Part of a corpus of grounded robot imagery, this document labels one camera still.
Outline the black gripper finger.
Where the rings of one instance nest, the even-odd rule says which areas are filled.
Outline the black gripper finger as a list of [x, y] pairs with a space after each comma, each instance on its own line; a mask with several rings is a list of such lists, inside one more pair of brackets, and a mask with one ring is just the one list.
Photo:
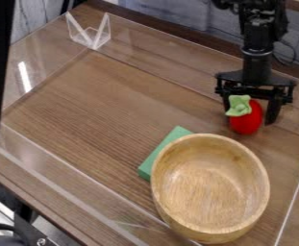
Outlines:
[[223, 103], [225, 112], [227, 112], [230, 109], [230, 101], [229, 101], [230, 95], [231, 95], [230, 93], [225, 93], [222, 95], [222, 103]]
[[265, 117], [266, 125], [272, 125], [277, 121], [282, 109], [282, 105], [284, 105], [284, 100], [280, 97], [273, 98], [269, 101], [266, 117]]

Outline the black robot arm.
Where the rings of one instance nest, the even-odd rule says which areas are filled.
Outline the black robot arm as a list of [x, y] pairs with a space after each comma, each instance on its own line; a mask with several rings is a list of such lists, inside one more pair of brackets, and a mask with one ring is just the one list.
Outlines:
[[276, 123], [282, 106], [293, 102], [297, 82], [273, 72], [274, 44], [288, 33], [285, 0], [213, 0], [221, 10], [239, 16], [243, 36], [243, 67], [219, 72], [215, 93], [225, 109], [231, 108], [231, 95], [249, 95], [268, 101], [265, 124]]

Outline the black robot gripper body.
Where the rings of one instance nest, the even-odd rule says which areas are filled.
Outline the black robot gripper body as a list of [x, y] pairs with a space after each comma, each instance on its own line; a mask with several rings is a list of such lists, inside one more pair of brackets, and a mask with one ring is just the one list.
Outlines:
[[223, 97], [226, 93], [249, 94], [253, 98], [272, 100], [281, 95], [282, 104], [293, 102], [293, 91], [297, 82], [278, 74], [272, 73], [266, 79], [247, 81], [243, 71], [219, 72], [215, 74], [215, 93]]

